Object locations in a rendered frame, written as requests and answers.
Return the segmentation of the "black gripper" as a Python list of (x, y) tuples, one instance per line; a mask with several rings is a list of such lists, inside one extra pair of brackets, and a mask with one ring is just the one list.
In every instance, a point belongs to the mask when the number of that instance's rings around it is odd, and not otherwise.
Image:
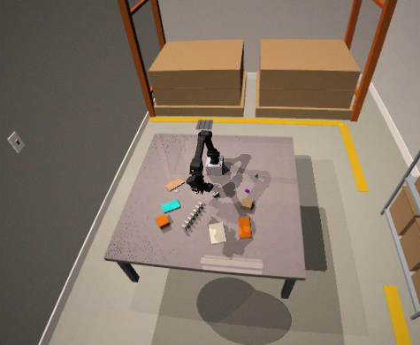
[[(206, 192), (210, 192), (213, 189), (213, 184), (211, 184), (209, 182), (208, 183), (204, 182), (203, 177), (204, 176), (202, 176), (202, 178), (200, 179), (200, 182), (202, 183), (202, 189), (201, 189), (201, 191), (202, 191), (202, 193), (203, 193), (204, 190)], [(189, 185), (189, 182), (190, 182), (191, 178), (192, 178), (192, 176), (189, 176), (188, 179), (186, 180), (186, 183), (188, 185)]]

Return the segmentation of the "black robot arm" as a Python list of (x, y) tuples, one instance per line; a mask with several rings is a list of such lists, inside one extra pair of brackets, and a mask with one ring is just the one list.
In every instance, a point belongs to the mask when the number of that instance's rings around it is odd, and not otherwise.
[[(214, 148), (212, 141), (212, 132), (207, 130), (201, 130), (198, 133), (197, 138), (197, 147), (195, 151), (195, 157), (192, 159), (190, 163), (190, 171), (189, 174), (192, 174), (192, 178), (189, 182), (189, 186), (191, 187), (192, 191), (199, 192), (202, 189), (202, 183), (200, 179), (202, 178), (202, 171), (203, 171), (203, 164), (202, 164), (202, 153), (204, 148), (204, 143), (208, 149), (207, 156), (210, 157), (210, 164), (217, 165), (220, 157), (220, 153), (217, 149)], [(192, 172), (192, 170), (194, 170)]]

